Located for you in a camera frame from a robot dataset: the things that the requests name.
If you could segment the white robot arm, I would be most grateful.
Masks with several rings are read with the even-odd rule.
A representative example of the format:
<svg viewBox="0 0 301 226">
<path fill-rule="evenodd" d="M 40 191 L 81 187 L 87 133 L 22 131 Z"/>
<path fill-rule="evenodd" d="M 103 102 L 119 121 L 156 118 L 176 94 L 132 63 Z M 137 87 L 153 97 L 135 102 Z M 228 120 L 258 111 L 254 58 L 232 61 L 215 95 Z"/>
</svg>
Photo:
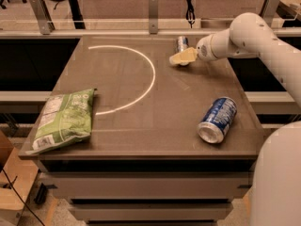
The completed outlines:
<svg viewBox="0 0 301 226">
<path fill-rule="evenodd" d="M 256 57 L 301 107 L 301 51 L 280 40 L 257 14 L 243 13 L 230 27 L 200 39 L 170 57 L 172 64 L 197 59 Z M 250 226 L 300 226 L 301 222 L 301 121 L 289 122 L 263 143 L 255 165 Z"/>
</svg>

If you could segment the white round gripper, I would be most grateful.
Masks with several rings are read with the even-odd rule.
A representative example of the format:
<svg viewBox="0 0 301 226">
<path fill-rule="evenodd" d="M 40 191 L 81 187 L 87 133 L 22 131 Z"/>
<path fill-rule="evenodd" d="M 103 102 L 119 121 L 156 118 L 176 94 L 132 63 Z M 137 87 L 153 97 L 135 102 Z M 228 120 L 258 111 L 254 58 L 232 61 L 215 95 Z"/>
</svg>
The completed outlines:
<svg viewBox="0 0 301 226">
<path fill-rule="evenodd" d="M 213 35 L 206 36 L 200 39 L 196 45 L 196 49 L 189 47 L 169 58 L 171 65 L 186 65 L 190 62 L 194 62 L 199 57 L 203 61 L 215 61 L 217 57 L 214 55 L 212 47 Z"/>
</svg>

